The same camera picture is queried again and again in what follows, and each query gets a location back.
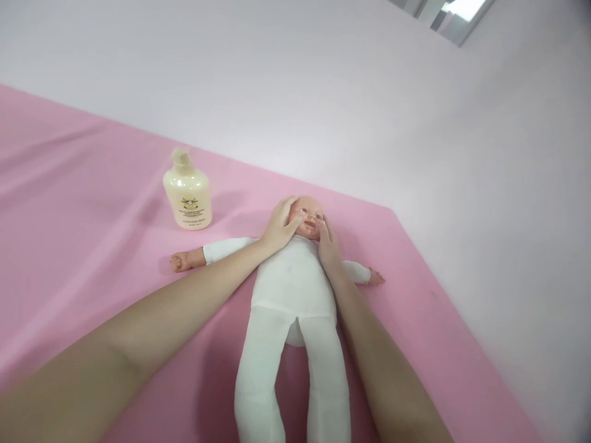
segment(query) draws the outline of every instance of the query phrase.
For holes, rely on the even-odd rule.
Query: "white doll clothing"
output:
[[[256,239],[205,245],[207,264]],[[369,269],[344,263],[355,282]],[[275,380],[285,343],[306,346],[310,370],[308,443],[349,443],[350,412],[345,362],[336,331],[332,287],[318,259],[318,246],[295,235],[260,266],[252,291],[251,316],[238,368],[235,414],[241,443],[284,443]]]

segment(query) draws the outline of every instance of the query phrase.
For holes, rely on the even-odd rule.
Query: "pink cloth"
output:
[[[161,184],[177,145],[0,86],[4,387],[177,279],[171,253],[258,236],[283,196],[310,194],[336,225],[345,258],[387,279],[363,291],[456,443],[541,441],[390,209],[195,149],[195,164],[212,183],[214,221],[204,231],[184,231]],[[251,276],[154,377],[105,441],[238,440],[234,384],[253,282]],[[345,359],[353,442],[377,442],[346,350]],[[305,441],[308,381],[305,350],[286,347],[277,391],[288,442]]]

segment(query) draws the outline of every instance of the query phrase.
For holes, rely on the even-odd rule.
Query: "person's arm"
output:
[[[98,442],[142,386],[264,260],[283,248],[296,198],[273,210],[261,239],[125,309],[0,400],[2,443]]]
[[[453,443],[419,377],[350,279],[328,222],[320,228],[319,255],[381,441]]]

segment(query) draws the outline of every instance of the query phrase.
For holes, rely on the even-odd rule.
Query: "person's hand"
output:
[[[265,233],[260,238],[260,242],[268,248],[271,254],[282,249],[291,240],[291,237],[296,233],[297,227],[304,219],[305,214],[301,213],[296,215],[290,224],[286,224],[291,205],[296,200],[297,197],[294,196],[284,198],[271,213],[271,220],[269,220]]]
[[[318,257],[325,271],[335,266],[342,266],[343,259],[340,256],[339,239],[326,216],[324,216],[324,220],[320,224]]]

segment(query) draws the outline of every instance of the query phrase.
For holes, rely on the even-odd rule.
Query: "bottle label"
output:
[[[182,214],[182,217],[185,217],[185,220],[182,220],[183,223],[186,223],[188,226],[199,226],[203,222],[205,222],[206,218],[203,217],[204,208],[199,207],[199,201],[193,198],[183,198],[180,201],[183,205],[183,209],[179,209],[179,212]]]

